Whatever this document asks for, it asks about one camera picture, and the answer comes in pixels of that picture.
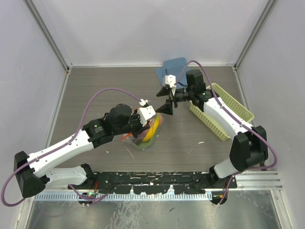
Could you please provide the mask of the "orange peach fruit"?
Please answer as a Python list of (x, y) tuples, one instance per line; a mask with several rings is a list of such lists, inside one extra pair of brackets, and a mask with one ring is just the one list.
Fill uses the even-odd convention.
[(163, 123), (163, 116), (161, 113), (157, 113), (157, 118), (158, 118), (158, 125), (162, 125)]

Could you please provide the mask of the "blue folded cloth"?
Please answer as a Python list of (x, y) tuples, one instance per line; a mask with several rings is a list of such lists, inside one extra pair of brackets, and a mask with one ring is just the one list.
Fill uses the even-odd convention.
[(163, 66), (154, 69), (160, 84), (163, 84), (163, 78), (166, 75), (174, 75), (176, 76), (176, 79), (178, 79), (186, 63), (186, 58), (180, 57), (166, 60), (163, 62)]

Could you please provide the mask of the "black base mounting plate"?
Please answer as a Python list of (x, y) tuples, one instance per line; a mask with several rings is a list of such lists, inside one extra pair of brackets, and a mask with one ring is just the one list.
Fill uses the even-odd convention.
[(204, 194), (208, 189), (225, 189), (229, 179), (211, 183), (205, 172), (95, 172), (76, 190), (97, 190), (100, 194)]

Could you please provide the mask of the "dark brown food item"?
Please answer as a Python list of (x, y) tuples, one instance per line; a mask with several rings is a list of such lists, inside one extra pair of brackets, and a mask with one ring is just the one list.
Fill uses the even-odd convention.
[(141, 142), (141, 141), (146, 137), (146, 135), (147, 135), (147, 133), (148, 133), (149, 130), (150, 130), (149, 128), (148, 128), (148, 129), (145, 129), (145, 130), (142, 131), (140, 134), (138, 134), (136, 140), (139, 141), (139, 142)]

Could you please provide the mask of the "clear zip bag orange zipper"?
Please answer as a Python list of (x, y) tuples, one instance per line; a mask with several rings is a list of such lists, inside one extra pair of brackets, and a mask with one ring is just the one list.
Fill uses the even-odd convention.
[(132, 133), (123, 134), (121, 141), (132, 145), (137, 150), (144, 150), (155, 142), (163, 122), (164, 118), (162, 114), (156, 113), (156, 116), (149, 120), (149, 129), (144, 130), (137, 138), (135, 138)]

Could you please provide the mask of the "green leafy vegetable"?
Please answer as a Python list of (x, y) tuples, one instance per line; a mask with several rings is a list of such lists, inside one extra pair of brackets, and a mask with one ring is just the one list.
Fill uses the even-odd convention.
[(144, 149), (152, 146), (154, 144), (154, 142), (155, 142), (155, 139), (151, 139), (148, 142), (141, 142), (140, 144), (135, 145), (135, 148), (138, 150), (144, 150)]

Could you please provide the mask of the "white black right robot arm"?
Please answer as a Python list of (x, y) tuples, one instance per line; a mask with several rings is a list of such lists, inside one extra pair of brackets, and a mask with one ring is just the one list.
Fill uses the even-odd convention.
[(265, 129), (261, 126), (254, 127), (240, 118), (224, 103), (213, 86), (206, 88), (200, 70), (187, 71), (186, 80), (187, 85), (178, 89), (174, 75), (164, 76), (163, 87), (157, 96), (167, 96), (168, 99), (157, 112), (172, 115), (179, 102), (190, 101), (229, 135), (232, 140), (229, 157), (209, 169), (211, 186), (219, 188), (226, 182), (226, 177), (264, 162), (268, 158)]

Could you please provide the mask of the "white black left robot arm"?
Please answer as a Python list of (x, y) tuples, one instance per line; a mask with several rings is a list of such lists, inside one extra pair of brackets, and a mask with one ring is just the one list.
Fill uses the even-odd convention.
[(33, 197), (46, 187), (81, 185), (90, 189), (95, 176), (88, 166), (57, 169), (66, 160), (101, 145), (117, 135), (132, 134), (138, 137), (149, 129), (149, 121), (156, 115), (152, 106), (131, 109), (118, 104), (104, 117), (85, 124), (72, 136), (36, 153), (18, 152), (14, 156), (14, 171), (23, 198)]

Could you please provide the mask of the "yellow banana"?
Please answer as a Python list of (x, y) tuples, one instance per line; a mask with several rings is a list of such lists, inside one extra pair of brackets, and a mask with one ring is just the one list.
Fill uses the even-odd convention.
[(153, 136), (154, 134), (156, 133), (157, 131), (157, 128), (158, 128), (158, 118), (156, 117), (151, 123), (150, 123), (150, 130), (148, 131), (146, 137), (143, 139), (144, 142), (147, 142), (149, 141)]

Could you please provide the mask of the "pale green plastic basket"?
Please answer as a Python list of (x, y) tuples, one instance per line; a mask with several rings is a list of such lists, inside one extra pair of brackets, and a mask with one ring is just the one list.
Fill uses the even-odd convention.
[(190, 103), (189, 110), (223, 142), (227, 139), (233, 139), (238, 132), (247, 131), (231, 118), (224, 108), (244, 125), (249, 128), (252, 127), (251, 121), (254, 119), (254, 115), (218, 84), (213, 83), (212, 86), (219, 95), (218, 99), (223, 106), (221, 107), (216, 99), (212, 98), (204, 106), (203, 112), (193, 103)]

